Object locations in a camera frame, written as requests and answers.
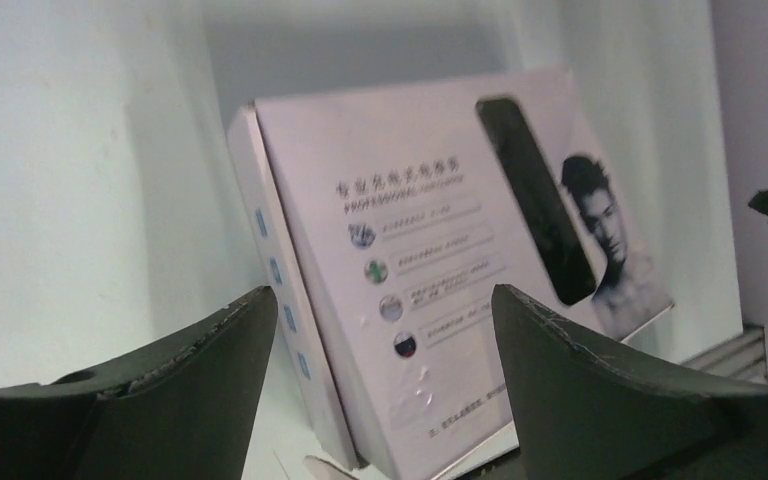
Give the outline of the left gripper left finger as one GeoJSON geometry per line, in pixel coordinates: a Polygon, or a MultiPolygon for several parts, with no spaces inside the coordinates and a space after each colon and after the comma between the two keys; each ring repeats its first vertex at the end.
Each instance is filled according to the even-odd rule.
{"type": "Polygon", "coordinates": [[[256,288],[51,384],[0,388],[0,479],[238,479],[277,324],[256,288]]]}

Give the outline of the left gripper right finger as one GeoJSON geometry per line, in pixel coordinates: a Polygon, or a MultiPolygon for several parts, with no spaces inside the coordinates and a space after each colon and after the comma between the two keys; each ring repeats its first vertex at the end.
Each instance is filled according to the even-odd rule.
{"type": "Polygon", "coordinates": [[[768,479],[768,385],[636,350],[517,288],[491,298],[525,479],[768,479]]]}

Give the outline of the white box with black tray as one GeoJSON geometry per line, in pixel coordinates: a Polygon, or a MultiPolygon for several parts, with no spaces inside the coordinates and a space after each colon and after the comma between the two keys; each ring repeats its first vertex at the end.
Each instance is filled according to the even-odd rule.
{"type": "Polygon", "coordinates": [[[260,98],[227,130],[322,448],[436,479],[510,424],[508,284],[626,342],[673,307],[572,71],[260,98]]]}

